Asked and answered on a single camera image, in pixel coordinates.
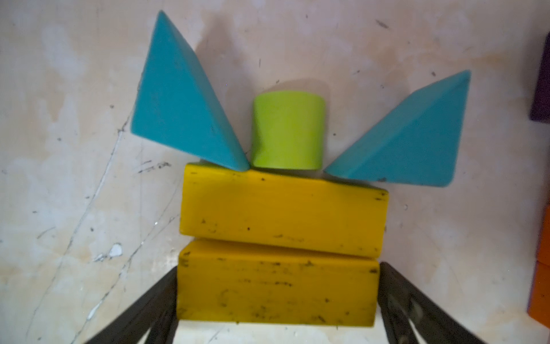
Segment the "yellow long block top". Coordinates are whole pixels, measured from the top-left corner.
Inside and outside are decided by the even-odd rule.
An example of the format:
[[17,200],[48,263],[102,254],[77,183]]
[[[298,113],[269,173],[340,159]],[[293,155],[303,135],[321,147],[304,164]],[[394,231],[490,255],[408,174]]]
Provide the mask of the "yellow long block top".
[[371,327],[379,276],[373,259],[196,239],[178,258],[177,317]]

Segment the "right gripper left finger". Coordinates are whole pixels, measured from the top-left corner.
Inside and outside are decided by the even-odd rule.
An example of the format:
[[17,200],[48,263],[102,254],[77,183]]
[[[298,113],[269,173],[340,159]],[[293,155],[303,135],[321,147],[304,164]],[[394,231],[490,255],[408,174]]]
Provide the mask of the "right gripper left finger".
[[177,268],[174,267],[89,343],[172,343],[176,315]]

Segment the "green half-cylinder block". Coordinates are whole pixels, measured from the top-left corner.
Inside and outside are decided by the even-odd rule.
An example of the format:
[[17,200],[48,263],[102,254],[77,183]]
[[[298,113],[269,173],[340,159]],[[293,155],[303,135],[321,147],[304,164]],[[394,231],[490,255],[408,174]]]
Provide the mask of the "green half-cylinder block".
[[325,100],[314,93],[283,90],[257,96],[252,165],[262,169],[321,169],[325,115]]

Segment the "teal triangle block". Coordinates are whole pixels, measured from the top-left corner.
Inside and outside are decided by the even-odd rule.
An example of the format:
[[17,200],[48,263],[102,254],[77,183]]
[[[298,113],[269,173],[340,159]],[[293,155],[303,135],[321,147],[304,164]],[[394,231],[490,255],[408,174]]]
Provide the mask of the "teal triangle block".
[[234,171],[250,168],[196,53],[164,11],[156,18],[130,131]]
[[341,179],[448,186],[455,175],[471,71],[411,93],[339,155],[325,173]]

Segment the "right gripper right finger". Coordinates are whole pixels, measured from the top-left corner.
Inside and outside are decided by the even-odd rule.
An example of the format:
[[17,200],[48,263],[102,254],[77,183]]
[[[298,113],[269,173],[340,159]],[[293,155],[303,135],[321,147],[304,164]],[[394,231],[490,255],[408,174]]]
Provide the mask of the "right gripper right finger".
[[387,262],[380,263],[378,305],[389,343],[475,343],[482,340],[437,306]]

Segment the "yellow long block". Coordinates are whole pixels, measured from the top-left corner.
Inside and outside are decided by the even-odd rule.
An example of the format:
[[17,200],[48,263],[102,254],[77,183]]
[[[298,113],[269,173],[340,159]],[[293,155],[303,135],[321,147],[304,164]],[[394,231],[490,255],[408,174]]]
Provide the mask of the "yellow long block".
[[379,276],[373,259],[196,239],[178,258],[177,317],[371,327]]
[[383,189],[190,163],[180,232],[377,259],[388,204]]

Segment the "purple triangle block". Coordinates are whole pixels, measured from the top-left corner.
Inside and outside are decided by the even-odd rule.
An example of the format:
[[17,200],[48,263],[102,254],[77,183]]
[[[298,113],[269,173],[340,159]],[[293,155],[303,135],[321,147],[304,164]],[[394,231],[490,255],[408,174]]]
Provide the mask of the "purple triangle block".
[[530,120],[549,124],[549,103],[550,103],[550,85],[549,85],[549,41],[550,35],[547,34],[544,43],[544,50],[539,66],[537,85],[534,92]]

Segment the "orange trapezoid block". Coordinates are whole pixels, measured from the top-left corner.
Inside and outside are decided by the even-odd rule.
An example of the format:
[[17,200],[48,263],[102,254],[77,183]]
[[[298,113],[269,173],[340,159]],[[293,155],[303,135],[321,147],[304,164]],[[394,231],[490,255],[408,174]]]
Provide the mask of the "orange trapezoid block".
[[550,205],[544,209],[544,215],[539,233],[539,245],[537,249],[537,261],[544,265],[550,265]]

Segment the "orange rectangular block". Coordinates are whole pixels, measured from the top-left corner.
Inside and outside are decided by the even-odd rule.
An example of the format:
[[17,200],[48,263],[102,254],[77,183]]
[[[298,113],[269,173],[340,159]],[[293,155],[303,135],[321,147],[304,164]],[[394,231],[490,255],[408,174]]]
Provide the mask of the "orange rectangular block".
[[535,319],[547,328],[549,328],[550,322],[549,294],[549,266],[541,262],[537,262],[534,270],[534,279],[527,313],[531,318]]

